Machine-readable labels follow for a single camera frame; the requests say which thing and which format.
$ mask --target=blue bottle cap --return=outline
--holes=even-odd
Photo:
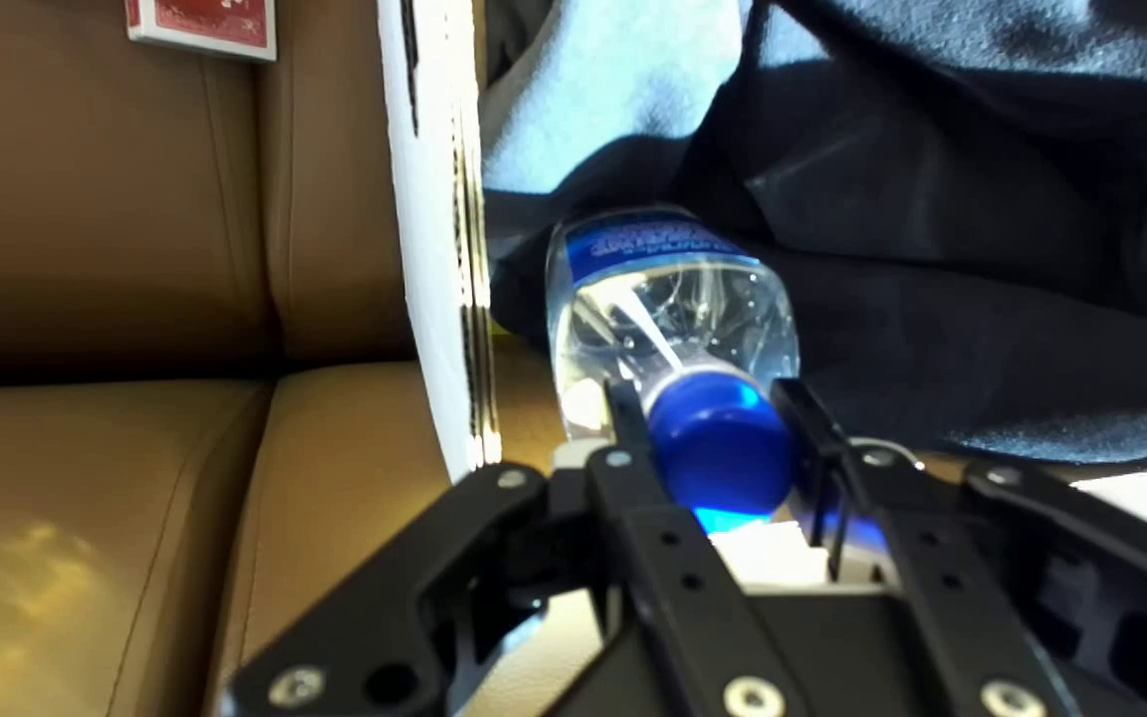
[[[773,514],[797,470],[777,406],[741,374],[673,378],[649,410],[657,474],[689,510]]]

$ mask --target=black fabric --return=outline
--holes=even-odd
[[[629,167],[621,143],[566,183],[577,203],[526,199],[526,223],[506,223],[510,199],[490,195],[510,247],[534,239],[498,251],[498,295],[538,291],[554,219],[673,199],[789,279],[804,378],[844,426],[1047,462],[1147,458],[1143,36],[1020,24],[1032,0],[916,8],[793,8],[828,60],[745,60],[665,187],[617,171],[617,191],[589,191],[597,167]],[[960,56],[924,32],[928,8],[1004,44]],[[1091,76],[1091,44],[1135,56]],[[534,299],[498,307],[542,347]]]

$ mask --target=bottle label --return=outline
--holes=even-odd
[[[566,239],[570,251],[570,279],[585,283],[601,271],[613,271],[621,263],[641,263],[641,259],[673,259],[673,255],[717,255],[717,259],[741,259],[733,243],[721,235],[705,231],[693,219],[673,219],[673,215],[617,215],[617,219],[597,219],[577,227]]]

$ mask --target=brown leather couch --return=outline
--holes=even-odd
[[[446,470],[390,219],[374,4],[279,64],[0,0],[0,717],[183,717]]]

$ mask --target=plastic water bottle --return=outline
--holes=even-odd
[[[793,482],[793,434],[769,402],[801,374],[781,279],[673,207],[558,231],[546,303],[566,434],[613,438],[605,382],[633,382],[669,494],[765,514]]]

